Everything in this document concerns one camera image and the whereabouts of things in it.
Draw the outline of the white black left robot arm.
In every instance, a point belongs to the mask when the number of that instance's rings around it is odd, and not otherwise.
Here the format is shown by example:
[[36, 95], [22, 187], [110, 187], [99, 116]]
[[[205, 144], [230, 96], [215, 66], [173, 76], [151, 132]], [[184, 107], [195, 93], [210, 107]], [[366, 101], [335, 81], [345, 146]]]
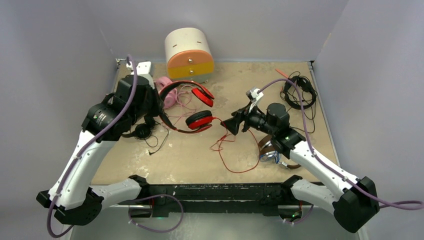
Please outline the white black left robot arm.
[[148, 201], [149, 191], [139, 176], [106, 186], [93, 186], [91, 182], [123, 134], [140, 118], [157, 116], [161, 108], [152, 76], [132, 73], [120, 79], [114, 92], [88, 110], [78, 142], [59, 179], [36, 196], [48, 210], [47, 226], [52, 220], [71, 227], [84, 226], [112, 205], [129, 200], [142, 205]]

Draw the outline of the brown leather silver headphones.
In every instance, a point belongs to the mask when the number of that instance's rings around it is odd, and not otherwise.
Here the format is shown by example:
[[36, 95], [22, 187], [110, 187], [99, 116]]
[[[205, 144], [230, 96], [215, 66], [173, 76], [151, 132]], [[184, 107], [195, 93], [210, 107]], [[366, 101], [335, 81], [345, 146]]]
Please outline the brown leather silver headphones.
[[258, 143], [259, 158], [261, 162], [273, 160], [277, 165], [282, 166], [285, 169], [295, 170], [301, 167], [300, 164], [289, 164], [283, 161], [283, 155], [277, 152], [271, 143], [271, 136], [266, 135]]

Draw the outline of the red black headphones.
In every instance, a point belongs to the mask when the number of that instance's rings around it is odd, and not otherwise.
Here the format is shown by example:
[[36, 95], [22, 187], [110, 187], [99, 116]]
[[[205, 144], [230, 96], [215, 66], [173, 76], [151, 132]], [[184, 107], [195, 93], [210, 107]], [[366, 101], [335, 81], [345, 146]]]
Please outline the red black headphones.
[[[194, 88], [191, 90], [194, 96], [197, 97], [205, 105], [209, 107], [213, 107], [214, 99], [215, 99], [213, 94], [201, 84], [197, 82], [193, 82], [193, 81], [188, 81], [188, 80], [174, 81], [166, 85], [159, 92], [160, 98], [164, 100], [166, 96], [172, 90], [175, 90], [180, 85], [194, 86]], [[182, 129], [178, 129], [171, 123], [171, 121], [169, 120], [168, 116], [165, 114], [164, 111], [159, 117], [162, 120], [162, 122], [171, 130], [177, 131], [179, 133], [184, 133], [184, 134], [195, 134], [195, 133], [200, 133], [202, 131], [205, 131], [212, 126], [211, 123], [215, 119], [210, 110], [199, 111], [189, 116], [185, 120], [185, 123], [190, 130], [182, 130]]]

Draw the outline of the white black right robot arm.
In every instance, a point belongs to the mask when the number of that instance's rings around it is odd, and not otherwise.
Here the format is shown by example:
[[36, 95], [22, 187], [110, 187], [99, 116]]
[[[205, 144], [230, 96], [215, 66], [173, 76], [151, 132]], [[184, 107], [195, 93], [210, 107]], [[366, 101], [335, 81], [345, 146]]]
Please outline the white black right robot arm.
[[358, 178], [317, 151], [307, 138], [290, 127], [290, 116], [281, 103], [271, 103], [263, 113], [249, 105], [231, 114], [221, 125], [237, 135], [240, 127], [250, 128], [270, 136], [274, 149], [312, 173], [321, 186], [298, 178], [281, 189], [280, 196], [288, 204], [296, 200], [306, 201], [331, 213], [339, 225], [350, 233], [356, 233], [373, 216], [380, 206], [375, 200], [375, 183], [367, 176]]

